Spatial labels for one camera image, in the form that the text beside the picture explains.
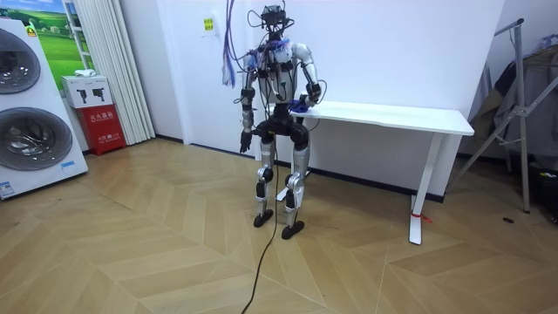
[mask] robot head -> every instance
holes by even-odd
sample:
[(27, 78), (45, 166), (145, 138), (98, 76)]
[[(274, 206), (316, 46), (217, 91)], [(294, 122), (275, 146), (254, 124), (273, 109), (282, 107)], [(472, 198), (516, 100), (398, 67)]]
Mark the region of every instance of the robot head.
[(289, 22), (293, 21), (287, 17), (284, 6), (281, 7), (280, 5), (265, 6), (261, 18), (262, 28), (265, 27), (269, 33), (269, 38), (272, 40), (280, 40), (283, 31), (292, 25)]

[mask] black bag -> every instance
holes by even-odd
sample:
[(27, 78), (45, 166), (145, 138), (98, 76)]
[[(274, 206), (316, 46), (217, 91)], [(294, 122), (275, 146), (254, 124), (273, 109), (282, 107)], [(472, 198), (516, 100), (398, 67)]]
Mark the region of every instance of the black bag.
[(529, 166), (529, 183), (534, 200), (558, 222), (558, 171)]

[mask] white box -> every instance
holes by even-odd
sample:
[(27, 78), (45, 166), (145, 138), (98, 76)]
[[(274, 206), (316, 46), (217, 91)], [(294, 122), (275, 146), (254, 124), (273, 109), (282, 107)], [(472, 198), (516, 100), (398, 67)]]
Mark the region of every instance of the white box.
[(74, 108), (113, 104), (108, 80), (104, 76), (97, 75), (91, 78), (63, 76), (62, 86), (68, 103)]

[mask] white table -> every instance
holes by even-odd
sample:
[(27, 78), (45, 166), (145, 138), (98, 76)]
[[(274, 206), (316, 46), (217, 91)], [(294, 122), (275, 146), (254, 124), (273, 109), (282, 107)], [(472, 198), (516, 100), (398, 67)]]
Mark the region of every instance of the white table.
[[(421, 244), (422, 242), (421, 212), (440, 143), (448, 134), (471, 136), (474, 133), (474, 130), (459, 111), (448, 109), (324, 101), (320, 105), (310, 108), (306, 113), (291, 113), (291, 115), (432, 133), (430, 150), (418, 185), (418, 192), (417, 195), (412, 196), (411, 201), (409, 241), (415, 244)], [(287, 189), (285, 188), (277, 196), (277, 199), (281, 201), (286, 192)]]

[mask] fire extinguisher cabinet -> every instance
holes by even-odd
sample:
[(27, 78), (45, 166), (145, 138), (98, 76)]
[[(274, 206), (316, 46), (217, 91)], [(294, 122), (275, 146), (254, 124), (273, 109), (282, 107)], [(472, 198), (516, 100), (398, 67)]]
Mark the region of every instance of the fire extinguisher cabinet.
[(76, 111), (92, 153), (101, 155), (117, 148), (126, 147), (114, 105), (79, 108)]

